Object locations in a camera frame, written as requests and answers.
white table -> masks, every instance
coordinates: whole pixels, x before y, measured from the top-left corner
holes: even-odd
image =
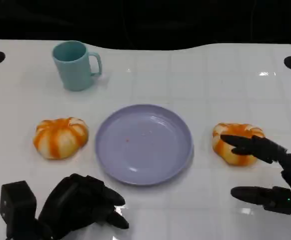
[[[0,190],[26,180],[37,215],[56,184],[72,173],[103,180],[126,199],[118,209],[130,222],[121,231],[92,226],[66,240],[291,240],[291,216],[231,197],[236,186],[288,185],[276,164],[228,166],[211,147],[219,122],[260,126],[291,151],[291,45],[212,44],[178,51],[128,51],[88,46],[101,55],[99,84],[83,92],[63,89],[51,57],[57,41],[0,40]],[[103,173],[93,141],[98,126],[121,107],[150,103],[186,121],[194,138],[191,167],[153,187],[121,184]],[[67,161],[44,160],[32,137],[43,119],[83,119],[87,145]],[[5,239],[0,217],[0,240]]]

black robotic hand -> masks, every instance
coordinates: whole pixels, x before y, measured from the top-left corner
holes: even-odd
[[[39,218],[37,200],[25,181],[4,184],[0,214],[7,228],[7,239],[59,240],[71,231],[92,223],[107,222],[128,229],[129,223],[115,211],[124,198],[91,176],[65,177],[48,196]]]
[[[51,229],[54,239],[95,222],[128,229],[129,224],[114,206],[125,204],[124,198],[91,176],[72,174],[65,177],[47,198],[38,221]]]
[[[232,153],[237,155],[253,155],[272,164],[278,162],[283,171],[283,179],[291,187],[291,153],[275,142],[259,136],[246,138],[234,135],[221,135],[221,139],[234,146]],[[231,195],[244,202],[263,205],[267,211],[291,214],[291,190],[274,186],[272,189],[258,186],[238,186],[231,190]]]

teal mug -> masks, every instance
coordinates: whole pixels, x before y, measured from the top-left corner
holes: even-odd
[[[80,41],[66,41],[55,46],[52,51],[53,60],[59,72],[63,86],[70,91],[81,91],[89,88],[92,77],[102,73],[101,58],[96,52],[88,52]],[[89,56],[95,56],[99,72],[91,72]]]

mug handle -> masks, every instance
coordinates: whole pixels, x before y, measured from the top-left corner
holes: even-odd
[[[97,64],[99,65],[99,72],[92,72],[91,75],[101,75],[102,74],[102,62],[101,62],[100,55],[96,52],[89,52],[89,56],[95,56],[95,58],[97,60]]]

decorative pumpkin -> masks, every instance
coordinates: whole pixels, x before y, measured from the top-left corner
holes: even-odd
[[[252,138],[253,135],[264,138],[263,131],[250,124],[238,123],[219,123],[213,128],[212,148],[220,155],[228,164],[237,166],[248,166],[256,162],[256,158],[252,155],[236,155],[231,152],[234,148],[221,140],[220,135],[236,135],[246,138]]]
[[[46,159],[64,159],[83,147],[88,137],[88,126],[79,118],[43,120],[36,127],[33,144]]]

